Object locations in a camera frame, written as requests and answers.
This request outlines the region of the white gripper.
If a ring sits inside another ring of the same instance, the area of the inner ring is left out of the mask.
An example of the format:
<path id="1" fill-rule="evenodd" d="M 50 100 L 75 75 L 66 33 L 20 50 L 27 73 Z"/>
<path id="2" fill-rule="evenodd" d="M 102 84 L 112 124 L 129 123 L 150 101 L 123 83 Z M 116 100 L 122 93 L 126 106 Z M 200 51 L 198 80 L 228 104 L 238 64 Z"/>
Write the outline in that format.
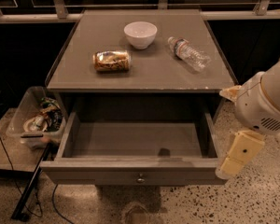
<path id="1" fill-rule="evenodd" d="M 263 75 L 264 72 L 258 72 L 244 85 L 219 92 L 221 97 L 235 103 L 236 118 L 251 129 L 241 130 L 231 137 L 229 149 L 216 168 L 216 176 L 220 179 L 237 176 L 258 155 L 265 145 L 263 134 L 280 133 L 280 111 L 261 86 Z"/>

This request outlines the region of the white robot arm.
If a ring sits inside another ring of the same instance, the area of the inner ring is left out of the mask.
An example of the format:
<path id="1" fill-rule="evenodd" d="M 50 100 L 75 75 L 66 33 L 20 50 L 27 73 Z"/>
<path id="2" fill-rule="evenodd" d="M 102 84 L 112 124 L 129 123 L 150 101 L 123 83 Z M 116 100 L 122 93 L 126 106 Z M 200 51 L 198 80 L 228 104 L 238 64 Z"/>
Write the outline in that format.
<path id="1" fill-rule="evenodd" d="M 235 117 L 245 127 L 235 132 L 216 169 L 230 179 L 262 150 L 266 135 L 280 133 L 280 59 L 266 72 L 257 72 L 243 85 L 223 89 L 219 95 L 232 101 Z"/>

